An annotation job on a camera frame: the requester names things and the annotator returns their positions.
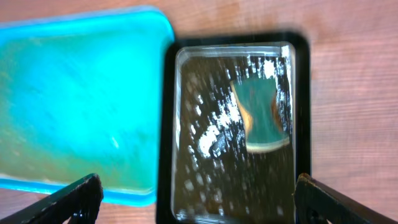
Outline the black water tray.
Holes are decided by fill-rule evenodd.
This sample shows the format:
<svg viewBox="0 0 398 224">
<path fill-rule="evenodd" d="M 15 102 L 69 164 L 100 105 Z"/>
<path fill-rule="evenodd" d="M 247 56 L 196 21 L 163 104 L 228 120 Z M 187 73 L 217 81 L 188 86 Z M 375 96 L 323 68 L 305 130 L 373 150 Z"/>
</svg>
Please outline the black water tray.
<svg viewBox="0 0 398 224">
<path fill-rule="evenodd" d="M 180 39 L 164 58 L 157 223 L 297 223 L 311 171 L 310 48 L 289 30 Z M 252 154 L 230 82 L 275 78 L 290 144 Z"/>
</svg>

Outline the green yellow sponge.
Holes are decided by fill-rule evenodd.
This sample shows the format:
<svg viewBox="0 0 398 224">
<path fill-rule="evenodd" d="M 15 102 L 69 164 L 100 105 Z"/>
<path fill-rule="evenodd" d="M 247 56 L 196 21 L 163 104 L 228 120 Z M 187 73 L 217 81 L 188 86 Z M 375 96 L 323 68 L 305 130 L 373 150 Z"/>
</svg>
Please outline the green yellow sponge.
<svg viewBox="0 0 398 224">
<path fill-rule="evenodd" d="M 245 145 L 248 153 L 276 151 L 290 144 L 279 106 L 275 78 L 247 78 L 230 83 L 243 119 Z"/>
</svg>

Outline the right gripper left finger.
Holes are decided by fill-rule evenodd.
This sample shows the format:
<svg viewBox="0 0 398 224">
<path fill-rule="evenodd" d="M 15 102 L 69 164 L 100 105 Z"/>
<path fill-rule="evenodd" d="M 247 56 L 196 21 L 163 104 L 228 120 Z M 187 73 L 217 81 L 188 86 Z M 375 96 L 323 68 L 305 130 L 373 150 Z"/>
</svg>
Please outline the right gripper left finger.
<svg viewBox="0 0 398 224">
<path fill-rule="evenodd" d="M 1 223 L 95 223 L 103 199 L 98 174 L 89 174 L 38 202 L 1 219 Z"/>
</svg>

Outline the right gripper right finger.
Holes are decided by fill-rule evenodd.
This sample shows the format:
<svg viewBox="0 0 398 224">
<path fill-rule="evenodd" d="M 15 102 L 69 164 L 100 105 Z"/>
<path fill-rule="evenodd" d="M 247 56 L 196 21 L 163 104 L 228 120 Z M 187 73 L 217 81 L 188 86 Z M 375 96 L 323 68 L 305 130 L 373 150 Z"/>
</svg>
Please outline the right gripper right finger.
<svg viewBox="0 0 398 224">
<path fill-rule="evenodd" d="M 306 173 L 297 179 L 294 203 L 300 223 L 397 224 Z"/>
</svg>

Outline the teal plastic tray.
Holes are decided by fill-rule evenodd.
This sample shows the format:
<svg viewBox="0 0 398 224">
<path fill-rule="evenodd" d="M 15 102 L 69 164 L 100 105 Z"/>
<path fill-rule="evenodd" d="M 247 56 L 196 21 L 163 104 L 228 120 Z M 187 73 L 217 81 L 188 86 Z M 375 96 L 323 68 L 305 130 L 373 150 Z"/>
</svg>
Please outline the teal plastic tray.
<svg viewBox="0 0 398 224">
<path fill-rule="evenodd" d="M 1 187 L 52 194 L 91 173 L 104 201 L 156 200 L 164 58 L 152 6 L 1 24 Z"/>
</svg>

